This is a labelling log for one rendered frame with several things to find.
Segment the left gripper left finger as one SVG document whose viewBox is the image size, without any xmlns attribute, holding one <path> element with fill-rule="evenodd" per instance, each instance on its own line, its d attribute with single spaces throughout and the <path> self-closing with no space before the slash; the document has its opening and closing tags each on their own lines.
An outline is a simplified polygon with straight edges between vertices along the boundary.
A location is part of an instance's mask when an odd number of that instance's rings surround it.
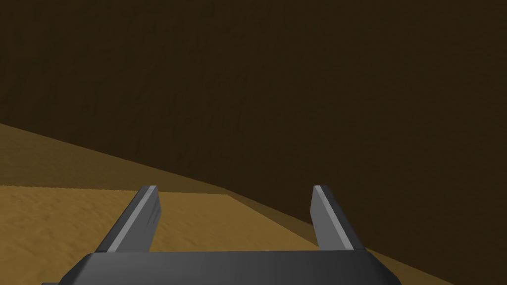
<svg viewBox="0 0 507 285">
<path fill-rule="evenodd" d="M 160 217 L 157 186 L 141 187 L 95 252 L 149 252 Z"/>
</svg>

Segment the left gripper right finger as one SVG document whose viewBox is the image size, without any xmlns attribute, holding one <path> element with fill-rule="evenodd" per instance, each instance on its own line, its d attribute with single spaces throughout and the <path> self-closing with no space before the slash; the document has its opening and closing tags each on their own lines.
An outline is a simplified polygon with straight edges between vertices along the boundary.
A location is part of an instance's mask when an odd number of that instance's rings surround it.
<svg viewBox="0 0 507 285">
<path fill-rule="evenodd" d="M 310 216 L 320 250 L 365 249 L 328 186 L 313 187 Z"/>
</svg>

